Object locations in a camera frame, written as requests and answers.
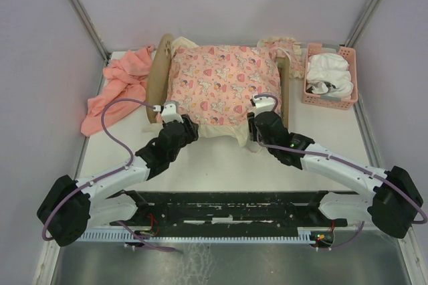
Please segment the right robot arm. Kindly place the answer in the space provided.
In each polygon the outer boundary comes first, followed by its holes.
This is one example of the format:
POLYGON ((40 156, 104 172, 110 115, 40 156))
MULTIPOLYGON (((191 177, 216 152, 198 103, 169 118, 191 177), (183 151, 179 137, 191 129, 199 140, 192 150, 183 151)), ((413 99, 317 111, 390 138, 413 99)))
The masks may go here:
POLYGON ((402 239, 414 224, 426 224, 423 199, 410 174, 360 165, 331 153, 313 139, 288 132, 273 111, 247 115, 253 141, 265 147, 280 163, 321 175, 352 190, 351 194, 327 192, 307 208, 314 225, 329 219, 369 222, 387 235, 402 239))

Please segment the pink unicorn print mattress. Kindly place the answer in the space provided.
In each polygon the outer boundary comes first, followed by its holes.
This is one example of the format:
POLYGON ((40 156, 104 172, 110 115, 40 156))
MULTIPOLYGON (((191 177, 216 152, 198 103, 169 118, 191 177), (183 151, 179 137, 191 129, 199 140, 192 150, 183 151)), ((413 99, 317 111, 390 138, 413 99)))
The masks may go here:
POLYGON ((199 125, 203 138, 230 136, 239 146, 258 153, 249 139, 247 113, 251 98, 269 93, 281 97, 277 52, 239 45, 199 46, 185 37, 173 41, 167 87, 168 101, 199 125))

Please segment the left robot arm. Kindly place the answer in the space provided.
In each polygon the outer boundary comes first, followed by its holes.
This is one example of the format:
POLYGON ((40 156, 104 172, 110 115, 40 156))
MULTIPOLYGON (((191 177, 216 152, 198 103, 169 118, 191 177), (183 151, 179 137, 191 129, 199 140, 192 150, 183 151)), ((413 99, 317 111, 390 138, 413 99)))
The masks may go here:
POLYGON ((126 220, 134 225, 144 223, 148 209, 142 197, 128 187, 166 171, 179 151, 199 138, 198 130, 198 124, 184 114, 180 121, 164 123, 158 136, 124 164, 98 176, 57 178, 37 210, 43 223, 42 238, 64 247, 87 229, 126 220))

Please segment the wooden striped pet bed frame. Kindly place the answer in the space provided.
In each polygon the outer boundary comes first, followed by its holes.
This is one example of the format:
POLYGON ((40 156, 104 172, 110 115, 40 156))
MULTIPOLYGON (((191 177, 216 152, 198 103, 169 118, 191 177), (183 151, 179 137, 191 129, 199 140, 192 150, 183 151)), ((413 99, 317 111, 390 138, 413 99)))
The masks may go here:
MULTIPOLYGON (((173 56, 173 41, 174 36, 170 33, 164 34, 154 55, 150 74, 148 75, 146 101, 149 104, 164 104, 167 99, 167 87, 169 82, 169 70, 171 67, 171 59, 173 56)), ((281 117, 284 126, 289 127, 289 103, 290 103, 290 58, 276 58, 276 64, 280 73, 280 88, 281 88, 281 117)))

